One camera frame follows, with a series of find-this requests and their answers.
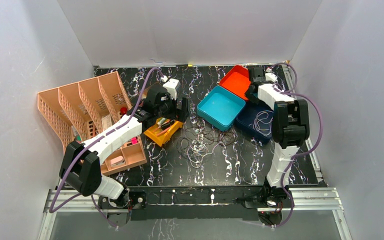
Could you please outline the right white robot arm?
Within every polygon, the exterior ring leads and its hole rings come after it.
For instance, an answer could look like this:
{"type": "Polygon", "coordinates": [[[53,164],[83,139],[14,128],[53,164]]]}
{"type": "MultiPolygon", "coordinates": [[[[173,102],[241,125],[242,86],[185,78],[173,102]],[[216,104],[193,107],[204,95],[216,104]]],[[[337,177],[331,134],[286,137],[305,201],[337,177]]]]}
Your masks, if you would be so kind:
{"type": "Polygon", "coordinates": [[[254,104],[267,105],[273,112],[274,155],[266,180],[270,187],[285,187],[293,158],[310,135],[308,103],[291,97],[290,91],[281,90],[276,75],[262,67],[248,69],[248,77],[250,84],[245,96],[254,104]]]}

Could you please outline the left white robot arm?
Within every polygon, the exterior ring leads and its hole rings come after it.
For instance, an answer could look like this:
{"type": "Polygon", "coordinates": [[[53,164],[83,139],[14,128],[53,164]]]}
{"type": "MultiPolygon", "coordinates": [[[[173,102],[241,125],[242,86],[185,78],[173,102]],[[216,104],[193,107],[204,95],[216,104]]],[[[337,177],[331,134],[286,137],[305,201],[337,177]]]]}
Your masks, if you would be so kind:
{"type": "Polygon", "coordinates": [[[114,125],[82,143],[70,142],[65,150],[59,176],[80,195],[109,198],[117,208],[129,203],[127,187],[101,173],[101,165],[127,141],[154,126],[159,118],[184,122],[190,113],[189,100],[175,89],[154,86],[143,100],[114,125]]]}

